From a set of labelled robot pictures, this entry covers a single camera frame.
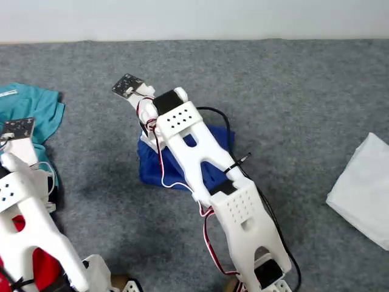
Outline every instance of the red wire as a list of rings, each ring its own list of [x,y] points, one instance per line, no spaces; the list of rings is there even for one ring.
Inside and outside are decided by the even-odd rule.
[[[145,99],[148,99],[148,100],[153,100],[151,97],[144,97],[142,98],[141,100],[138,101],[138,104],[136,106],[136,115],[139,117],[139,107],[140,107],[140,103],[145,100]]]
[[[208,247],[208,250],[211,254],[211,257],[216,265],[216,267],[219,269],[220,272],[222,272],[223,274],[227,275],[227,276],[230,276],[230,275],[239,275],[239,272],[237,271],[224,271],[223,267],[221,266],[219,260],[218,260],[218,257],[215,253],[215,251],[213,250],[213,247],[211,245],[211,242],[209,240],[209,237],[208,237],[208,233],[207,233],[207,220],[210,216],[214,215],[215,214],[215,211],[211,211],[209,212],[206,216],[205,216],[205,219],[204,219],[204,227],[203,227],[203,232],[204,232],[204,240],[205,240],[205,244],[207,245]]]
[[[158,151],[158,157],[159,157],[159,165],[161,167],[161,172],[163,172],[164,170],[162,169],[162,153],[161,153],[161,150],[160,150],[160,147],[159,147],[159,142],[158,142],[158,138],[157,138],[157,135],[155,134],[155,128],[153,129],[153,133],[154,133],[154,136],[156,138],[156,144],[157,144],[157,151]],[[204,226],[203,226],[203,233],[204,233],[204,240],[205,240],[205,244],[207,245],[208,247],[208,250],[209,250],[209,253],[211,254],[211,258],[213,259],[213,262],[215,263],[216,267],[219,269],[220,272],[222,272],[223,274],[225,274],[226,276],[231,276],[231,275],[239,275],[239,272],[237,271],[224,271],[223,267],[221,266],[219,260],[218,260],[218,256],[216,255],[215,251],[213,250],[213,247],[212,247],[212,244],[209,240],[209,237],[208,237],[208,232],[207,232],[207,220],[210,216],[214,215],[215,214],[215,211],[213,210],[212,207],[209,207],[205,212],[200,204],[200,215],[202,217],[205,217],[204,218]]]

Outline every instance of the blue fabric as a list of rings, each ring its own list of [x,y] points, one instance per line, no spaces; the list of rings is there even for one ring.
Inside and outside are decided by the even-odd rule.
[[[59,92],[34,86],[12,83],[0,87],[0,95],[17,90],[17,94],[0,96],[0,131],[7,120],[35,118],[32,142],[39,161],[47,161],[46,149],[42,145],[61,124],[65,105],[58,102]]]
[[[207,125],[208,129],[218,141],[219,145],[228,150],[227,145],[227,130],[223,127],[216,127],[212,125]],[[233,144],[235,133],[231,132],[231,142]],[[188,146],[195,146],[196,142],[191,136],[184,138]],[[159,167],[159,160],[157,153],[151,149],[146,143],[139,139],[138,141],[138,155],[139,155],[139,178],[142,182],[146,184],[153,184],[155,186],[162,186],[161,179],[161,170]],[[164,183],[170,185],[175,182],[185,183],[184,172],[180,168],[178,162],[175,160],[171,151],[165,147],[162,150],[162,158],[164,160],[164,169],[165,169],[165,178]],[[215,166],[211,165],[208,162],[203,162],[201,164],[201,172],[204,185],[208,190],[212,190],[217,185],[224,182],[227,177],[226,175],[217,169]],[[187,190],[185,187],[180,185],[174,186],[174,189]]]

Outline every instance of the white wire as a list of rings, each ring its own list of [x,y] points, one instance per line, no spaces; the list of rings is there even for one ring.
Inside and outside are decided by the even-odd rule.
[[[47,166],[50,168],[50,171],[51,171],[52,176],[53,176],[53,183],[52,183],[52,185],[51,185],[51,190],[50,190],[50,192],[48,193],[48,196],[49,196],[49,195],[53,192],[54,187],[55,187],[55,171],[54,171],[53,167],[52,167],[47,161],[40,161],[40,162],[38,162],[38,163],[36,163],[36,164],[34,164],[34,165],[31,165],[31,167],[36,167],[36,166],[39,166],[40,164],[45,164],[45,165],[47,165]]]
[[[208,252],[209,252],[209,254],[210,254],[210,256],[211,256],[211,258],[212,258],[212,260],[213,260],[213,263],[215,264],[215,266],[217,267],[217,269],[220,271],[220,273],[223,273],[223,271],[219,268],[219,265],[218,265],[218,263],[217,263],[217,260],[215,259],[215,257],[213,256],[213,254],[212,254],[212,252],[211,252],[211,248],[210,248],[210,246],[209,246],[209,243],[208,243],[208,241],[207,241],[207,237],[205,236],[205,233],[206,233],[207,231],[205,230],[205,223],[204,223],[204,225],[202,226],[202,236],[203,236],[203,238],[204,238],[204,242],[205,242],[205,245],[207,246],[207,249],[208,249]]]
[[[159,146],[159,142],[158,142],[158,139],[156,139],[156,142],[158,143],[158,156],[159,156],[159,162],[160,162],[160,167],[161,167],[161,171],[162,171],[162,176],[160,178],[160,183],[164,186],[164,187],[167,187],[167,188],[171,188],[171,187],[174,187],[174,186],[183,186],[183,187],[186,187],[191,193],[193,193],[194,191],[191,189],[190,186],[188,186],[187,184],[184,184],[182,182],[175,182],[173,184],[171,184],[170,186],[166,185],[164,183],[164,177],[165,177],[165,168],[164,168],[164,159],[162,158],[162,152],[160,150],[160,146]]]
[[[202,205],[201,205],[200,201],[197,201],[197,203],[199,203],[199,213],[200,213],[200,216],[201,216],[201,217],[205,217],[205,216],[207,216],[210,212],[213,211],[212,208],[208,208],[208,209],[204,212],[204,210],[203,210],[203,208],[202,208]]]

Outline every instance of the teal shirt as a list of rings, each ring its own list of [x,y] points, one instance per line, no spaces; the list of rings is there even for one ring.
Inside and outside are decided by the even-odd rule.
[[[7,120],[35,118],[32,142],[39,161],[49,162],[42,145],[61,124],[65,105],[58,102],[59,92],[12,83],[0,86],[0,131]]]

